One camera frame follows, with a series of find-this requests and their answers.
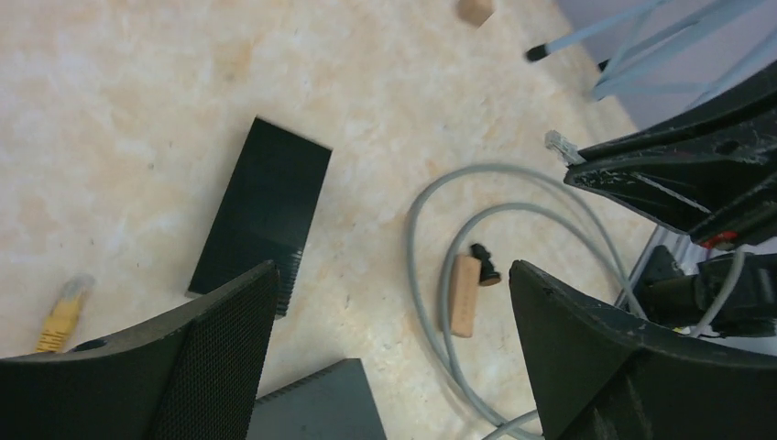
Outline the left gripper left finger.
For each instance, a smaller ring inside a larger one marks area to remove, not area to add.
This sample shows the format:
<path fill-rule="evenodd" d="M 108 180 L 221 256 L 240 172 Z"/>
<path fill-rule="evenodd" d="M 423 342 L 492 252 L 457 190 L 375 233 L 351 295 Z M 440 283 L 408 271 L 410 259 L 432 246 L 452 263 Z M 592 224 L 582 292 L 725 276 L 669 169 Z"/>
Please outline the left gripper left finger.
<path fill-rule="evenodd" d="M 1 362 L 4 439 L 243 439 L 279 299 L 261 263 L 65 353 Z"/>

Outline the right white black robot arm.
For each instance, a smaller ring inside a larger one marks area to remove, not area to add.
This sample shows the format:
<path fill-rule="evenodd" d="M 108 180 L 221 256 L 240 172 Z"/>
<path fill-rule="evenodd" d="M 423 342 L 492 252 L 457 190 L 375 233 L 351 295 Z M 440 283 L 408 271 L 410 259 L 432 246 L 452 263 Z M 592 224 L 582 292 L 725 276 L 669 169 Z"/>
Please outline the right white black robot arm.
<path fill-rule="evenodd" d="M 701 326 L 725 286 L 735 249 L 776 235 L 776 68 L 681 115 L 582 149 L 565 182 L 608 198 L 717 256 L 695 275 L 651 255 L 635 294 L 649 319 Z"/>

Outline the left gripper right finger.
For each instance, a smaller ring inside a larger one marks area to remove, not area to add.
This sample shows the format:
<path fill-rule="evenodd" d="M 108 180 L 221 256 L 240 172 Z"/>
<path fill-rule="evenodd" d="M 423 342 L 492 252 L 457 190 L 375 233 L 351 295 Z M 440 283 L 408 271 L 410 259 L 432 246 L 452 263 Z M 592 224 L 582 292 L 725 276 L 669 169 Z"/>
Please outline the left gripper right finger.
<path fill-rule="evenodd" d="M 548 439 L 773 439 L 776 359 L 679 335 L 525 260 L 509 271 Z"/>

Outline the black blue switch box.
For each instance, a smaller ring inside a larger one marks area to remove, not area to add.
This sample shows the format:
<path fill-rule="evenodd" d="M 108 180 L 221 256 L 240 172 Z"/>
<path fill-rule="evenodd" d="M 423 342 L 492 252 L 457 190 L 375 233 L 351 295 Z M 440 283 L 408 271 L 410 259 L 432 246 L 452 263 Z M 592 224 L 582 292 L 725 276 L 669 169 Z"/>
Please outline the black blue switch box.
<path fill-rule="evenodd" d="M 256 265 L 279 270 L 287 315 L 332 151 L 256 118 L 236 162 L 188 292 L 207 294 Z"/>

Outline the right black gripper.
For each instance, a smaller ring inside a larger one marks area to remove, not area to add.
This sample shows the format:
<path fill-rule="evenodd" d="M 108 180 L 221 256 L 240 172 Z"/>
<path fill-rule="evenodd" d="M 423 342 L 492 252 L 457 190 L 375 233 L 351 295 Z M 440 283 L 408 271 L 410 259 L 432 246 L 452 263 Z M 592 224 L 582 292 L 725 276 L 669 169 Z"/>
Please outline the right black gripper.
<path fill-rule="evenodd" d="M 601 160 L 752 122 L 776 133 L 776 63 L 680 115 L 580 151 Z M 601 195 L 706 249 L 759 245 L 776 236 L 776 173 L 735 163 L 574 166 L 564 182 Z"/>

